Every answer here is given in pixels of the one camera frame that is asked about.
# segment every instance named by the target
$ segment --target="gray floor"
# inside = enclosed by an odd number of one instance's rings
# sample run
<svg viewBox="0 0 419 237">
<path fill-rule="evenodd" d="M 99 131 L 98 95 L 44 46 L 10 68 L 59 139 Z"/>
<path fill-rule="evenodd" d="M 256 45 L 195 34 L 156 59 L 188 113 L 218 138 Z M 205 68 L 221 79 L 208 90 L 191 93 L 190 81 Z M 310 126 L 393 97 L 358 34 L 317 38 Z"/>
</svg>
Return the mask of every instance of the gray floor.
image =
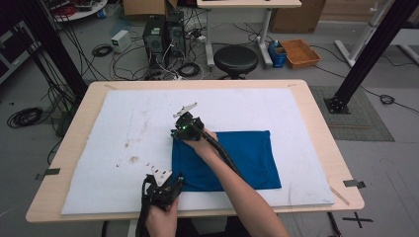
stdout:
<svg viewBox="0 0 419 237">
<path fill-rule="evenodd" d="M 110 38 L 119 30 L 129 30 L 134 37 L 140 36 L 143 27 L 140 23 L 130 23 L 116 14 L 105 20 L 95 17 L 73 23 L 80 44 L 89 59 L 90 51 L 100 43 L 110 43 Z M 260 25 L 251 25 L 259 31 Z M 274 39 L 304 39 L 312 45 L 328 48 L 338 54 L 334 40 L 342 40 L 350 46 L 356 41 L 364 24 L 321 22 L 313 35 L 276 35 Z M 231 24 L 213 26 L 213 41 L 248 42 L 247 34 Z M 68 39 L 63 41 L 70 55 L 79 66 L 77 50 Z M 330 52 L 314 48 L 322 57 L 317 66 L 345 76 L 350 67 L 339 61 Z M 196 49 L 197 62 L 202 64 L 204 73 L 194 79 L 213 79 L 222 73 L 215 69 L 211 73 L 204 66 L 203 47 Z M 412 63 L 397 46 L 390 46 L 385 56 L 395 64 Z M 111 78 L 109 67 L 111 57 L 96 58 L 94 66 L 108 79 Z M 135 71 L 146 63 L 144 49 L 136 49 L 122 58 L 118 67 Z M 119 72 L 130 76 L 128 72 Z M 392 66 L 381 58 L 368 75 L 363 85 L 377 94 L 388 94 L 396 102 L 419 109 L 419 67 L 416 64 Z M 326 73 L 314 67 L 291 70 L 258 68 L 247 75 L 247 79 L 303 79 L 308 85 L 339 86 L 343 78 Z M 94 80 L 92 73 L 84 76 Z M 26 212 L 41 182 L 35 180 L 37 173 L 47 167 L 46 157 L 52 146 L 59 140 L 54 135 L 50 124 L 13 129 L 7 126 L 7 118 L 19 110 L 40 106 L 48 108 L 49 101 L 42 97 L 47 92 L 47 85 L 37 67 L 28 60 L 8 80 L 0 85 L 0 236 L 99 236 L 102 222 L 75 223 L 29 223 Z M 361 189 L 365 200 L 364 209 L 357 211 L 360 218 L 372 219 L 363 222 L 360 228 L 355 221 L 343 220 L 343 217 L 355 217 L 353 211 L 334 212 L 337 224 L 343 236 L 418 236 L 419 235 L 419 114 L 397 105 L 384 106 L 379 99 L 368 94 L 378 114 L 395 138 L 395 142 L 361 142 L 338 140 L 345 161 L 353 175 L 367 185 Z M 333 236 L 330 221 L 326 213 L 289 213 L 282 214 L 282 220 L 292 236 Z M 195 222 L 200 231 L 219 230 L 223 218 L 199 218 Z M 126 236 L 128 221 L 112 221 L 108 236 Z"/>
</svg>

